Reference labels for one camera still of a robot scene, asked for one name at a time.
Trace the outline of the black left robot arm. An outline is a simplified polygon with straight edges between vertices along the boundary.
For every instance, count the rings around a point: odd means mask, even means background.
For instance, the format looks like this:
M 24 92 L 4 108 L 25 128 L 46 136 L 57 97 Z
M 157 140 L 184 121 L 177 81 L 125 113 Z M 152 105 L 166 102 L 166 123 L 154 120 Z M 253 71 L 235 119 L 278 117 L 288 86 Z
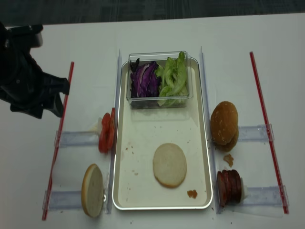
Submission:
M 32 48 L 42 46 L 41 24 L 7 29 L 0 26 L 0 98 L 12 112 L 41 119 L 44 110 L 62 117 L 60 93 L 68 95 L 70 83 L 45 73 L 33 59 Z

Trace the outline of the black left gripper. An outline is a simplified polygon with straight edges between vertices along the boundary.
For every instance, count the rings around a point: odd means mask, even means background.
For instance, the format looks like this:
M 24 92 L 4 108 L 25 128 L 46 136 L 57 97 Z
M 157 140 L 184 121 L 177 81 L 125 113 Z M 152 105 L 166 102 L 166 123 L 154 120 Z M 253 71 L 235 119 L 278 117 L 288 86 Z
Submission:
M 70 83 L 45 73 L 29 53 L 9 47 L 0 49 L 0 99 L 12 112 L 41 119 L 44 110 L 63 116 L 60 93 L 68 95 Z

